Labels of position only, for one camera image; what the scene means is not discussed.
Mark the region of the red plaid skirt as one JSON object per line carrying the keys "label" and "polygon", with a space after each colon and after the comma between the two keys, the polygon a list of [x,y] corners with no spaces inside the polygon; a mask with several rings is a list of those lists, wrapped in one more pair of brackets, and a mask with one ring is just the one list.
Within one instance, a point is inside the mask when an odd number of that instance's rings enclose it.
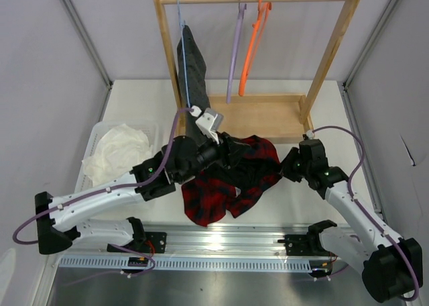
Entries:
{"label": "red plaid skirt", "polygon": [[269,140],[250,136],[242,142],[249,149],[238,165],[227,170],[214,164],[181,186],[185,215],[196,225],[206,227],[226,213],[239,217],[281,179],[278,153]]}

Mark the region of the purple plastic hanger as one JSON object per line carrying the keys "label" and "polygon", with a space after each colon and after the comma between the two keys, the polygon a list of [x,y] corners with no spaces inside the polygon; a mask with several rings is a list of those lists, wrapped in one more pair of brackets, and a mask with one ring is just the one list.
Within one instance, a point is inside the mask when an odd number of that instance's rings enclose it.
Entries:
{"label": "purple plastic hanger", "polygon": [[233,38],[233,47],[231,51],[231,61],[229,65],[229,75],[227,79],[227,98],[226,98],[226,104],[229,104],[231,102],[231,95],[232,95],[232,87],[233,87],[233,79],[235,74],[235,67],[237,62],[237,55],[239,51],[239,43],[241,39],[241,31],[242,31],[242,25],[243,25],[243,19],[245,10],[247,8],[247,4],[244,3],[241,4],[241,0],[238,0],[238,14],[237,14],[237,20],[235,24],[235,34]]}

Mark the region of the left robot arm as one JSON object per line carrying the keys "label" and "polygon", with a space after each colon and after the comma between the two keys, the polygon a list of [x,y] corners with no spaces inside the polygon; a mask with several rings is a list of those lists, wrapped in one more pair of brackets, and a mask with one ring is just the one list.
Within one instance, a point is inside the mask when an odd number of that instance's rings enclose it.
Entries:
{"label": "left robot arm", "polygon": [[47,192],[35,196],[38,250],[42,255],[84,245],[108,252],[146,252],[147,236],[142,221],[98,220],[95,216],[125,205],[140,204],[173,193],[212,165],[230,169],[250,149],[249,144],[219,134],[202,145],[187,136],[170,139],[153,157],[106,184],[69,196]]}

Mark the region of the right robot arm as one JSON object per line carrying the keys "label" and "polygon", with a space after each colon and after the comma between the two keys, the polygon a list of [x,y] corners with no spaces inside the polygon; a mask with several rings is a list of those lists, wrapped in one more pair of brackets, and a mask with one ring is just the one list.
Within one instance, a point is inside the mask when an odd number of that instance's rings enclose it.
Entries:
{"label": "right robot arm", "polygon": [[359,200],[350,178],[330,166],[320,140],[307,139],[293,147],[281,163],[281,174],[292,182],[305,180],[350,225],[355,237],[326,221],[306,238],[307,249],[316,255],[325,250],[345,261],[361,275],[368,293],[379,303],[398,297],[418,298],[423,286],[422,248],[405,239]]}

